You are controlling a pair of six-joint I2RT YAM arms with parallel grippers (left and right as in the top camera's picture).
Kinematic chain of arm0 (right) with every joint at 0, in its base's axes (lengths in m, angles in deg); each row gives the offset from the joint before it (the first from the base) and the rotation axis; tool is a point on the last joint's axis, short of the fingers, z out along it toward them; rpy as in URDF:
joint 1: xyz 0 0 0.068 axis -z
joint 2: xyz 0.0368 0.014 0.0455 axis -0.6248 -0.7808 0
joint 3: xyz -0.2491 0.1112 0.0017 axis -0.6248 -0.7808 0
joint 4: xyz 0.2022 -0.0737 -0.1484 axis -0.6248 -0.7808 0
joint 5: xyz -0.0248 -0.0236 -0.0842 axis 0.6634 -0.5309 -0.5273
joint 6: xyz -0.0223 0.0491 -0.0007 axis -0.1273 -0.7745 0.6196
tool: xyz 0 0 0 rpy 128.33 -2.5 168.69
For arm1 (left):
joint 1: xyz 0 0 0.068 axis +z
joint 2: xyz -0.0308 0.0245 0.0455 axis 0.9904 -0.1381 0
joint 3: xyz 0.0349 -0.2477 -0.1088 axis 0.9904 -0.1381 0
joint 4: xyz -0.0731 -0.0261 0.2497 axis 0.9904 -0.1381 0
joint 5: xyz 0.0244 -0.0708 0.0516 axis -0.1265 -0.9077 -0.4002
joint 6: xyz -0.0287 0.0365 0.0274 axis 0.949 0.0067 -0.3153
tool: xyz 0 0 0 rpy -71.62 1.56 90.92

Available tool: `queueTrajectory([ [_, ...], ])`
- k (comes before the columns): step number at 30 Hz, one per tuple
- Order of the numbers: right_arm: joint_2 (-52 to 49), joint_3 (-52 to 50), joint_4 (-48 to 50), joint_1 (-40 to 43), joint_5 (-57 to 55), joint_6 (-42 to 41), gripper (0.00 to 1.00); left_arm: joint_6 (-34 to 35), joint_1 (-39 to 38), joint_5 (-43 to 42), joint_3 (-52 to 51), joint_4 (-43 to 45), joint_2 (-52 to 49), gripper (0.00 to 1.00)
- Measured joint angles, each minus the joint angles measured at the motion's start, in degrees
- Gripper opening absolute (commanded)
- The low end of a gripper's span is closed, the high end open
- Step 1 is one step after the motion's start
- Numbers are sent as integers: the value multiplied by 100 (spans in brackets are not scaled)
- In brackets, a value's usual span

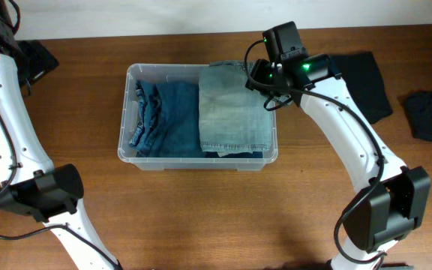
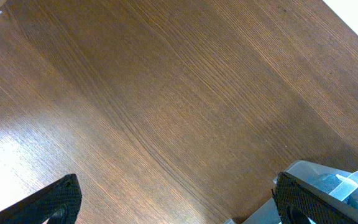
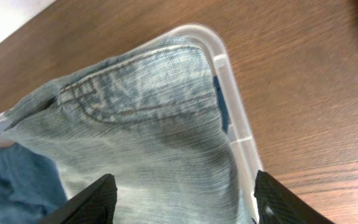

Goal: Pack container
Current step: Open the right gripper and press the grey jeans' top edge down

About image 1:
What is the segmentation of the light grey jeans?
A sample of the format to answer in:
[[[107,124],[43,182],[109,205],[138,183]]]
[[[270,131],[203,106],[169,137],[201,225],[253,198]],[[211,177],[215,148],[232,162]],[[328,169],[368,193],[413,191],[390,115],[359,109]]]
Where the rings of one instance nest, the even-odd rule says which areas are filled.
[[[273,116],[266,99],[245,87],[241,61],[218,61],[199,72],[199,140],[204,152],[267,152]]]

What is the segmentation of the blue denim jeans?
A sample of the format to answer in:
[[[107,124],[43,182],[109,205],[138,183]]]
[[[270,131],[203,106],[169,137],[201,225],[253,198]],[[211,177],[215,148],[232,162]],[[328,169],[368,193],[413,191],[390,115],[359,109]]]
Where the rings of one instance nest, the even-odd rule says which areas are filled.
[[[139,120],[129,146],[138,158],[202,158],[199,87],[183,81],[136,82]]]

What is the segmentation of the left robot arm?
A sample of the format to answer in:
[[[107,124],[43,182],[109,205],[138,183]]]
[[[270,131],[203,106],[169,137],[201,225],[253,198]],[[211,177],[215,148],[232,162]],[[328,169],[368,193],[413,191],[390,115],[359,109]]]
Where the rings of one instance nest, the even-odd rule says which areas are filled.
[[[9,6],[20,12],[15,1],[0,0],[0,209],[43,225],[22,239],[53,232],[78,269],[120,269],[86,213],[77,168],[54,166],[35,133],[21,89],[32,95],[59,62],[39,41],[16,40],[20,22]]]

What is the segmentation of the dark teal shirt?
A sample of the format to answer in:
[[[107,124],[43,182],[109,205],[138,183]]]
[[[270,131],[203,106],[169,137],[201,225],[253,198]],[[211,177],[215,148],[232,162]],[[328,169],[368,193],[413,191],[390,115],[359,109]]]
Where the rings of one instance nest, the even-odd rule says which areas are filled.
[[[261,151],[239,152],[232,154],[220,154],[213,151],[194,151],[191,153],[194,157],[199,158],[263,158]]]

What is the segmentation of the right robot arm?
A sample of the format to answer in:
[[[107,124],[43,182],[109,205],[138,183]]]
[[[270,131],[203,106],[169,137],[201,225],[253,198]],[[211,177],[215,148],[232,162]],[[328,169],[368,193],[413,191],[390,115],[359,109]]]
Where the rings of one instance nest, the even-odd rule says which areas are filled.
[[[348,172],[355,197],[333,232],[337,254],[325,269],[380,269],[390,248],[423,221],[431,178],[410,169],[380,139],[328,55],[259,59],[247,87],[289,95],[322,130]]]

